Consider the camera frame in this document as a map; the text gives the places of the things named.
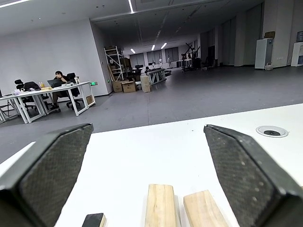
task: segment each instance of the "wooden block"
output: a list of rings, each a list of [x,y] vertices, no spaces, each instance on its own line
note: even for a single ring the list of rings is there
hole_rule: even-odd
[[[82,227],[104,227],[106,218],[103,213],[89,214],[85,217]]]
[[[228,227],[209,191],[187,195],[183,203],[191,227]]]
[[[172,186],[149,185],[145,227],[178,227],[175,194]]]

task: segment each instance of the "white desk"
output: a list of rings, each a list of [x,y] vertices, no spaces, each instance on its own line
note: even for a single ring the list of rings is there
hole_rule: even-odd
[[[90,90],[90,94],[92,95],[92,99],[93,102],[91,104],[88,104],[86,97],[84,96],[83,93],[83,86],[89,86],[89,90]],[[82,96],[83,102],[84,102],[84,108],[82,108],[81,110],[77,110],[77,106],[75,104],[75,101],[73,99],[73,95],[71,93],[71,90],[74,88],[79,88],[80,90],[80,95]],[[12,99],[15,101],[15,103],[17,104],[17,108],[18,111],[20,112],[22,119],[24,121],[25,124],[27,123],[32,123],[34,120],[46,116],[50,113],[50,111],[47,110],[44,101],[42,100],[41,95],[43,94],[49,94],[49,96],[51,97],[51,93],[53,92],[58,92],[58,91],[67,91],[69,93],[69,96],[71,97],[71,103],[73,106],[73,109],[75,111],[76,116],[79,116],[81,113],[83,113],[84,111],[88,110],[92,105],[94,105],[96,103],[95,101],[95,97],[92,93],[91,87],[90,87],[90,82],[82,82],[79,84],[74,84],[73,86],[70,87],[56,87],[52,90],[41,90],[41,91],[30,91],[30,92],[23,92],[19,95],[15,95],[15,96],[9,96],[9,97],[5,97],[5,98],[0,98],[0,100],[6,100],[6,99]],[[22,98],[23,97],[28,97],[31,96],[34,100],[35,105],[37,106],[38,112],[39,114],[34,116],[34,117],[30,117],[26,107],[24,105],[24,103],[22,102]]]
[[[229,226],[238,227],[217,180],[203,126],[215,124],[251,135],[303,186],[302,112],[303,105],[292,105],[95,133],[56,227],[81,227],[87,214],[100,212],[108,227],[142,227],[150,183],[174,186],[182,227],[189,227],[183,196],[203,190],[211,192]],[[283,127],[289,135],[279,139],[259,135],[256,128],[261,125]],[[151,138],[158,143],[150,143]],[[1,164],[0,172],[17,158]]]

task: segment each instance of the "window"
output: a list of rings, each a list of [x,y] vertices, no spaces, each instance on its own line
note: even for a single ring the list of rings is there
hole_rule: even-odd
[[[166,62],[168,57],[170,57],[170,61],[179,61],[178,48],[174,47],[174,48],[165,49],[165,57],[166,57]]]
[[[143,53],[132,54],[129,56],[131,60],[131,65],[134,68],[136,65],[145,65]]]
[[[162,51],[151,51],[151,52],[147,52],[147,60],[148,63],[152,63],[155,62],[156,64],[159,64],[159,58],[162,58]]]

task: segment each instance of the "white appliance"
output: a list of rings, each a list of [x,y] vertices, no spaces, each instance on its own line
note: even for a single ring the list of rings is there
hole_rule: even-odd
[[[274,39],[257,40],[255,69],[265,69],[265,66],[271,65]]]
[[[294,44],[292,66],[303,66],[303,42]]]

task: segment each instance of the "person sitting at desk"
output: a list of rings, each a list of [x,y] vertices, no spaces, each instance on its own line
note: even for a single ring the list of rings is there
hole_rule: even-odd
[[[56,77],[54,79],[58,80],[58,85],[59,86],[61,86],[62,84],[65,84],[69,81],[68,77],[64,76],[61,71],[56,71],[55,74],[56,74]],[[53,92],[53,106],[51,108],[52,110],[59,109],[58,99],[66,97],[65,93],[66,93],[66,91]]]

